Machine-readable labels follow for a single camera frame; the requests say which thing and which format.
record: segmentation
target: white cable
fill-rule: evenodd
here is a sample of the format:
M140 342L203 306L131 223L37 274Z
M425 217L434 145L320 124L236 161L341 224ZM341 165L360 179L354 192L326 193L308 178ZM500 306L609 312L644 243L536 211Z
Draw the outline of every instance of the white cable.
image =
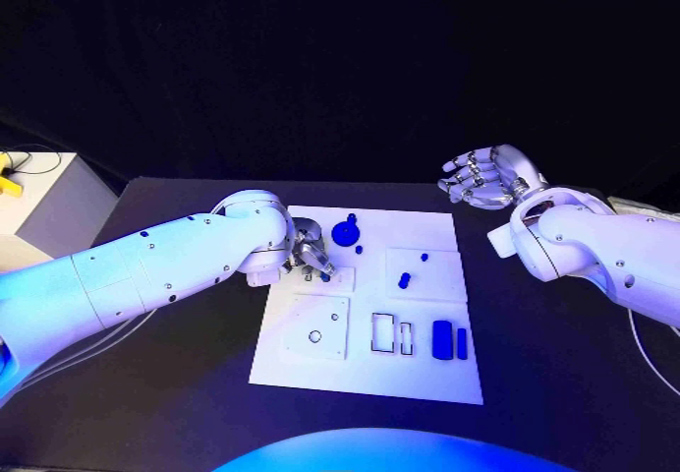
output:
M45 369L42 369L40 371L36 371L33 372L24 382L29 382L32 381L36 377L39 377L42 374L45 374L45 372L50 371L52 369L55 369L56 367L62 366L68 361L71 361L72 359L75 359L78 356L82 356L82 354L86 354L96 346L99 346L99 344L102 344L102 342L105 342L108 339L111 339L119 332L121 330L125 328L125 326L128 326L128 324L134 321L134 319L131 320L127 320L121 326L118 326L118 328L109 332L109 334L102 337L102 339L99 339L92 345L89 345L85 349L79 350L75 354L72 354L71 356L68 356L65 359L62 359L59 362L56 362L55 364L52 364L49 367L46 367Z
M36 384L39 381L45 380L52 374L56 374L58 372L60 372L63 369L68 369L69 367L75 366L76 364L79 364L82 361L86 361L88 359L91 359L92 357L95 357L98 354L101 354L104 351L107 351L108 349L111 349L138 329L138 327L147 322L147 320L151 318L151 315L156 313L156 310L153 310L148 315L145 316L145 318L141 320L140 324L124 334L124 336L117 339L108 346L102 347L102 349L99 349L98 351L95 351L92 354L89 354L89 356L85 356L82 359L78 359L76 361L68 363L65 366L59 367L58 369L50 369L50 372L47 372L46 374L40 374L39 376L33 377L29 381L26 381L23 384L22 384L22 388L20 390L23 390L26 387L32 386L33 384Z
M637 349L640 350L641 357L644 358L644 361L647 361L647 365L651 367L654 370L655 376L661 379L661 381L666 383L668 388L674 391L676 395L680 396L680 390L673 386L670 381L666 379L666 377L661 375L661 373L657 371L654 365L651 364L651 361L648 360L647 353L644 352L644 348L641 347L640 343L640 338L638 338L638 330L635 329L635 322L634 322L634 312L631 309L628 309L628 317L631 319L631 329L634 330L634 338L635 338L635 344L637 344Z

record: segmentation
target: yellow object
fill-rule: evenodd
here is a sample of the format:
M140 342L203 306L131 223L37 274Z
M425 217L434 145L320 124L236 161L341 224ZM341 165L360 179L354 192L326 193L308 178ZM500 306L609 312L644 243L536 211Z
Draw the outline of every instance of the yellow object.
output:
M0 172L6 167L10 166L10 156L7 152L0 152ZM10 179L0 176L0 193L11 195L13 197L22 197L22 186L16 184Z

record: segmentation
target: blue light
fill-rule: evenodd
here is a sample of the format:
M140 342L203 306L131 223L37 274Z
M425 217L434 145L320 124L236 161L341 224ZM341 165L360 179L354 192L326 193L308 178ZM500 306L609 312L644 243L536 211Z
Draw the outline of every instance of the blue light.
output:
M216 472L356 470L568 471L539 457L485 442L422 431L334 430L266 445L222 465Z

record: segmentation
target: black table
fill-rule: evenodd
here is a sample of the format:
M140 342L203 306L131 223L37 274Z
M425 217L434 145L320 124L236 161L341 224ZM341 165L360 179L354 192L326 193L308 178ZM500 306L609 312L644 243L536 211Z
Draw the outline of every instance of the black table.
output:
M510 210L452 206L435 185L141 178L96 244L209 211L248 188L271 190L287 205L454 214L484 405L248 384L268 287L249 288L238 274L11 399L1 464L210 470L289 437L389 427L496 443L579 470L677 470L680 398L638 355L627 312L589 282L542 283L519 258L497 258L485 232ZM637 322L680 384L680 339L657 322Z

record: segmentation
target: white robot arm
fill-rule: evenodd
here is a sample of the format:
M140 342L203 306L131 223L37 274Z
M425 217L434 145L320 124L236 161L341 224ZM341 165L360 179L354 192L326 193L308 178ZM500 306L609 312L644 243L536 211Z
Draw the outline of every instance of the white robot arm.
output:
M592 195L550 187L508 145L461 155L444 170L455 170L439 181L454 203L517 205L510 222L488 233L501 258L517 254L542 281L588 279L617 304L680 325L680 223L617 215Z
M73 342L236 271L251 286L277 282L282 265L333 274L317 223L291 218L274 194L238 192L222 207L0 276L0 407Z

